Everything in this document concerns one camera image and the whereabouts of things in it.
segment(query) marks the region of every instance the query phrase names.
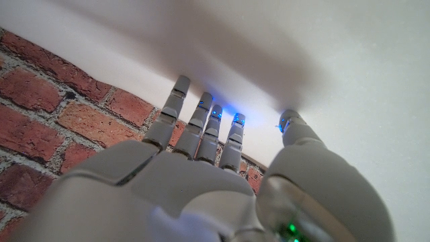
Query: green led light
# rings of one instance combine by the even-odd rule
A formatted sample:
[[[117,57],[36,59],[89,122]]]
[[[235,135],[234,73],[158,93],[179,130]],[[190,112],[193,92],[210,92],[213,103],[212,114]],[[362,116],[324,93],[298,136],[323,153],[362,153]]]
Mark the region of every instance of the green led light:
[[[296,232],[296,226],[294,226],[293,224],[290,224],[290,230],[291,232]]]

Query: white ceiling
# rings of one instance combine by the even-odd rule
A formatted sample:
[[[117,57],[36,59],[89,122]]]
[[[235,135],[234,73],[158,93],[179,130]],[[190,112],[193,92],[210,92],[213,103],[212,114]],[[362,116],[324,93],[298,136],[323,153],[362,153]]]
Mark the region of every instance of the white ceiling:
[[[264,165],[295,109],[379,192],[399,241],[430,238],[429,23],[419,0],[0,0],[0,26],[158,107],[187,75],[180,118],[211,92],[221,141],[242,112]]]

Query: robotic hand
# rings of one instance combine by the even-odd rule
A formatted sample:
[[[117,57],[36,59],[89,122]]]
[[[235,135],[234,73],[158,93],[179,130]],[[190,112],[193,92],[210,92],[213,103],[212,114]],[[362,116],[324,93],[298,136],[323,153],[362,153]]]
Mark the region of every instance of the robotic hand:
[[[210,111],[209,93],[166,152],[188,87],[179,77],[143,142],[119,143],[58,179],[12,241],[393,241],[376,191],[294,111],[279,120],[285,148],[258,196],[237,174],[242,114],[213,166],[222,108]]]

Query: gray robotic finger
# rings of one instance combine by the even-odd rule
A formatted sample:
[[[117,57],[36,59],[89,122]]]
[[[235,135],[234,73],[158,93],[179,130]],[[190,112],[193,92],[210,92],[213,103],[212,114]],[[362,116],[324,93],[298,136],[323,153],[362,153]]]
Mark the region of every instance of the gray robotic finger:
[[[266,171],[256,203],[265,228],[283,241],[394,240],[384,203],[356,168],[295,111],[281,115],[279,129],[285,148]]]
[[[189,87],[188,77],[180,76],[173,87],[170,96],[161,110],[160,115],[149,128],[143,142],[157,146],[160,151],[165,150],[169,144],[176,121],[181,112],[183,100]]]
[[[210,112],[203,139],[197,151],[196,161],[206,161],[212,165],[215,164],[221,117],[222,108],[219,105],[215,105]]]
[[[211,105],[212,95],[203,93],[191,120],[185,126],[185,130],[173,148],[174,153],[183,154],[189,160],[194,158]]]
[[[230,169],[234,172],[239,172],[242,154],[242,139],[243,139],[243,126],[245,125],[245,115],[234,115],[231,124],[230,132],[226,146],[222,151],[219,167],[222,169]]]

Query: brick wall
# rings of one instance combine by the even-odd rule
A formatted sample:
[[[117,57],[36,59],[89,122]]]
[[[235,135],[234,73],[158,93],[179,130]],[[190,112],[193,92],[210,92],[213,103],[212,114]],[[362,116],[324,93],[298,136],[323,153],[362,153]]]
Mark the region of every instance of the brick wall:
[[[120,141],[141,140],[158,113],[0,28],[0,242],[61,174]],[[178,121],[169,150],[184,127]],[[242,159],[240,174],[255,192],[262,173]]]

